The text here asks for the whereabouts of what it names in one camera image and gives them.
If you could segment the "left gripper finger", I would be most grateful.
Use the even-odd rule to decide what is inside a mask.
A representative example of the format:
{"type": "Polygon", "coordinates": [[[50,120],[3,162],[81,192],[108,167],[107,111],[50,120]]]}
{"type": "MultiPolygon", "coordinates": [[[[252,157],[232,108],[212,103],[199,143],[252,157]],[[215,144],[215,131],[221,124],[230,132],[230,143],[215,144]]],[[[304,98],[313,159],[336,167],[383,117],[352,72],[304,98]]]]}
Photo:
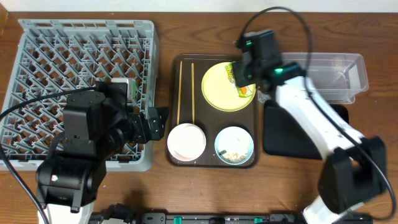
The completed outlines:
{"type": "Polygon", "coordinates": [[[169,115],[168,107],[148,107],[148,120],[153,123],[165,124],[169,115]]]}
{"type": "Polygon", "coordinates": [[[164,137],[164,125],[158,119],[149,119],[149,141],[159,141],[164,137]]]}

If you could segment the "wooden chopstick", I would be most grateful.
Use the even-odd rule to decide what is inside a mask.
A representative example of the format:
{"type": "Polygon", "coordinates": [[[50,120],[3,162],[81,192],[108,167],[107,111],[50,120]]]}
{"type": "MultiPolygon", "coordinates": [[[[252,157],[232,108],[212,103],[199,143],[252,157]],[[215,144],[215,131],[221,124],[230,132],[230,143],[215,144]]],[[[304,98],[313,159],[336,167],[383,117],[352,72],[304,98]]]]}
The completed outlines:
{"type": "Polygon", "coordinates": [[[192,124],[195,124],[195,65],[191,63],[191,81],[192,81],[192,124]]]}
{"type": "Polygon", "coordinates": [[[183,68],[183,62],[180,61],[179,79],[178,79],[177,125],[180,124],[180,104],[181,104],[181,90],[182,90],[182,68],[183,68]]]}

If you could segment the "pink white bowl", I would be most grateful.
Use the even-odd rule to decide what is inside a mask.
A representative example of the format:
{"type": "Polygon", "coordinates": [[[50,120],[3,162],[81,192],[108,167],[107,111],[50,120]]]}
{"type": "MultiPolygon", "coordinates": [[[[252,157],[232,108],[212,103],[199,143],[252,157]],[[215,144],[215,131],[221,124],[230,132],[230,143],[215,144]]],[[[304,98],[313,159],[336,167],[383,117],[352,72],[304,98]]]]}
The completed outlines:
{"type": "Polygon", "coordinates": [[[177,160],[193,161],[198,159],[205,151],[205,133],[194,124],[179,124],[169,133],[167,148],[169,153],[177,160]]]}

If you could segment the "green orange snack wrapper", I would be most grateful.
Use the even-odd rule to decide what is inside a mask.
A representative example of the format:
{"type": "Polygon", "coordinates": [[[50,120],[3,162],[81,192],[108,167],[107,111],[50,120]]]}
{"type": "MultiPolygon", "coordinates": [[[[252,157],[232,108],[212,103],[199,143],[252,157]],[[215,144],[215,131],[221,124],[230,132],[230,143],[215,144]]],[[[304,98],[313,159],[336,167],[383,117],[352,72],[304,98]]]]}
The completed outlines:
{"type": "Polygon", "coordinates": [[[237,86],[236,80],[234,79],[233,64],[231,62],[228,62],[224,66],[224,68],[226,70],[229,82],[232,84],[232,87],[238,92],[238,96],[240,98],[247,98],[254,94],[254,85],[249,85],[244,87],[237,86]]]}

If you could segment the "yellow round plate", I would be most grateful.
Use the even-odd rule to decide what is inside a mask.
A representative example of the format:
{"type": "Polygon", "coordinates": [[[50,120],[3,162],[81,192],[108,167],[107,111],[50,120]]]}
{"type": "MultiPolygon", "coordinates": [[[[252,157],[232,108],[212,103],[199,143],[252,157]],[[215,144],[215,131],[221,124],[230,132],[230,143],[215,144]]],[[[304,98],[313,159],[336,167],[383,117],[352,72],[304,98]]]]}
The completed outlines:
{"type": "Polygon", "coordinates": [[[224,68],[227,63],[217,63],[205,72],[201,82],[201,90],[205,100],[212,107],[225,112],[239,111],[252,102],[256,86],[252,84],[254,85],[254,94],[252,96],[240,98],[238,92],[228,80],[224,68]]]}

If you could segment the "light blue bowl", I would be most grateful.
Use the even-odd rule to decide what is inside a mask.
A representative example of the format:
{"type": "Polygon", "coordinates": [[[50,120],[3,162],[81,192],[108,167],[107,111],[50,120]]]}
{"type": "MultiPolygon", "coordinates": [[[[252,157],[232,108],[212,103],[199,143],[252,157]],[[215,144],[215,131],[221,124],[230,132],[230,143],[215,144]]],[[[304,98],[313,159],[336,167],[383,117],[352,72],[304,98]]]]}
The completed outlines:
{"type": "Polygon", "coordinates": [[[254,141],[248,131],[238,126],[222,129],[215,139],[215,154],[226,164],[240,166],[254,153],[254,141]]]}

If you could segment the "food scraps rice pile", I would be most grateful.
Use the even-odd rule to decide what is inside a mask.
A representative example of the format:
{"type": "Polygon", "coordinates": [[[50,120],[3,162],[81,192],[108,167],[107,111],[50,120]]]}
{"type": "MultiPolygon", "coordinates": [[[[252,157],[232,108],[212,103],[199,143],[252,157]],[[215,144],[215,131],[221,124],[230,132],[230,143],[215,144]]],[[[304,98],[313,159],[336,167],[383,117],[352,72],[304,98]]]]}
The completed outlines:
{"type": "Polygon", "coordinates": [[[223,138],[218,143],[218,154],[226,162],[237,164],[245,160],[248,155],[246,141],[241,138],[223,138]]]}

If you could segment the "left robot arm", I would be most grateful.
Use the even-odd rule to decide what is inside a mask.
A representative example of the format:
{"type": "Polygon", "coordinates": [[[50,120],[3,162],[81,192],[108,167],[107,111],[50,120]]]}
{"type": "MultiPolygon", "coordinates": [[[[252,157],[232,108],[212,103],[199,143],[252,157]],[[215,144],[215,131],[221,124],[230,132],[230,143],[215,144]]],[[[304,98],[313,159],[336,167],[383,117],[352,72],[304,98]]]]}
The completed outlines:
{"type": "Polygon", "coordinates": [[[106,161],[127,143],[146,144],[163,138],[167,107],[130,113],[127,91],[95,90],[74,93],[63,110],[64,132],[36,171],[37,196],[50,223],[88,223],[106,161]]]}

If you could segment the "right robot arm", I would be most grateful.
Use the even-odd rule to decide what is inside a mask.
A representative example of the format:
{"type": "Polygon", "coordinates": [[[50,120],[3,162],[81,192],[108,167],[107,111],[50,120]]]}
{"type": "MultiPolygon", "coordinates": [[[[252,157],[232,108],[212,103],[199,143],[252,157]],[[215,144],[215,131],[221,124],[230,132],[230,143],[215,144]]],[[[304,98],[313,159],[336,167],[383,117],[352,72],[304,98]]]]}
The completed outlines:
{"type": "Polygon", "coordinates": [[[236,46],[242,51],[232,64],[237,86],[255,84],[271,97],[264,105],[265,150],[324,161],[305,222],[336,223],[371,199],[394,194],[382,140],[352,128],[319,94],[307,66],[283,61],[273,31],[242,32],[236,46]]]}

